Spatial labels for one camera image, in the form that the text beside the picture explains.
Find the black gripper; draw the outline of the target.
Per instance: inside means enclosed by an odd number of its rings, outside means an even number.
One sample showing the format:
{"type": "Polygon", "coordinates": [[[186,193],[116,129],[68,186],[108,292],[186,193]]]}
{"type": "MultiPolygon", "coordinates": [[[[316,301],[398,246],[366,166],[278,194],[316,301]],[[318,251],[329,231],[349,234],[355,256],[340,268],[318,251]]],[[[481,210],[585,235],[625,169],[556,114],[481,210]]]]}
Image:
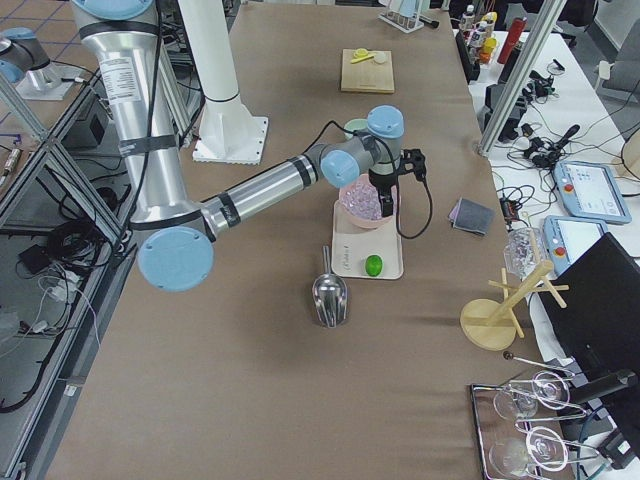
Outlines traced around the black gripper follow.
{"type": "Polygon", "coordinates": [[[396,184],[396,175],[394,173],[381,174],[373,169],[368,171],[370,183],[378,192],[378,201],[380,205],[381,215],[387,216],[394,213],[394,200],[392,196],[392,188],[396,184]]]}

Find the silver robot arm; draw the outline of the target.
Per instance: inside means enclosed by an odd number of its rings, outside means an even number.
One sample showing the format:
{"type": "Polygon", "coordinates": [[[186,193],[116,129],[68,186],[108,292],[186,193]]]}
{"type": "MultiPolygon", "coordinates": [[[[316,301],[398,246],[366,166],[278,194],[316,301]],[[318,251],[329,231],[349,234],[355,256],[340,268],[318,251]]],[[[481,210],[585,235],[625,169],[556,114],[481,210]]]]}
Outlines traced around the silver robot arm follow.
{"type": "MultiPolygon", "coordinates": [[[[197,158],[258,162],[268,121],[253,116],[241,100],[222,5],[183,1],[179,8],[205,97],[197,158]]],[[[367,174],[384,214],[392,213],[404,119],[390,105],[371,110],[366,127],[344,142],[312,146],[208,200],[191,200],[169,90],[160,80],[157,3],[76,1],[72,9],[81,42],[99,63],[136,193],[129,224],[138,265],[154,287],[181,292],[199,285],[213,267],[221,233],[320,180],[342,188],[367,174]]]]}

